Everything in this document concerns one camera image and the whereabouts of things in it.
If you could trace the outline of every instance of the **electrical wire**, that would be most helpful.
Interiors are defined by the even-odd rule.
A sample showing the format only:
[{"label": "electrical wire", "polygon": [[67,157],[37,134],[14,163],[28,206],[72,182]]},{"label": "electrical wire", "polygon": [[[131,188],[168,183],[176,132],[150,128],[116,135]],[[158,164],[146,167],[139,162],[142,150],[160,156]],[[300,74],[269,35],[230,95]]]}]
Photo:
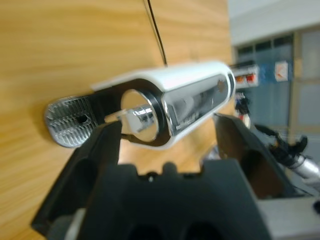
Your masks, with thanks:
[{"label": "electrical wire", "polygon": [[154,35],[156,37],[156,40],[157,40],[157,43],[158,43],[158,46],[159,46],[159,50],[160,50],[160,53],[161,53],[163,64],[167,67],[168,66],[168,62],[167,62],[166,52],[165,52],[165,49],[164,49],[164,45],[163,45],[163,42],[162,42],[162,39],[161,39],[161,36],[160,36],[160,33],[159,33],[158,25],[157,25],[156,18],[155,18],[155,15],[154,15],[154,11],[152,9],[152,5],[151,5],[150,1],[151,0],[144,0],[144,7],[146,8],[146,10],[148,12],[149,20],[152,23],[152,27],[153,27],[152,29],[153,29]]},{"label": "electrical wire", "polygon": [[311,194],[310,192],[307,192],[306,190],[303,190],[302,188],[297,187],[297,186],[295,186],[295,185],[293,185],[293,184],[291,184],[291,185],[292,185],[292,187],[294,187],[295,189],[298,189],[298,190],[300,190],[301,192],[303,192],[303,193],[305,193],[305,194],[307,194],[307,195],[309,195],[309,196],[311,196],[311,197],[314,197],[314,195]]}]

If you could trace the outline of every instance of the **white wall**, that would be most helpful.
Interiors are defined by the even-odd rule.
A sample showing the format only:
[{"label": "white wall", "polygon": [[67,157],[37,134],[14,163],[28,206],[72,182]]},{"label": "white wall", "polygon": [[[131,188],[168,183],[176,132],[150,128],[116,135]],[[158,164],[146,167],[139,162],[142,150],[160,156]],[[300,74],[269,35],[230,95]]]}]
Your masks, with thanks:
[{"label": "white wall", "polygon": [[320,0],[228,0],[234,46],[320,23]]}]

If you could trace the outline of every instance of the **wooden surface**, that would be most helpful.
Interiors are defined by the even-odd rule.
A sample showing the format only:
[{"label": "wooden surface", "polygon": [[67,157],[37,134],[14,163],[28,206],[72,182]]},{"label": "wooden surface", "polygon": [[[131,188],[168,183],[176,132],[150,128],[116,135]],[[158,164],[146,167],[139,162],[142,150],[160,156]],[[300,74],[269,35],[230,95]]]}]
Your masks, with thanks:
[{"label": "wooden surface", "polygon": [[[151,2],[169,64],[231,62],[226,0]],[[50,139],[45,106],[163,63],[142,0],[3,0],[0,21],[0,239],[39,240],[30,221],[73,151]],[[232,103],[224,111],[231,113]],[[214,144],[207,121],[162,152],[122,141],[119,161],[141,174],[167,161],[197,171]]]}]

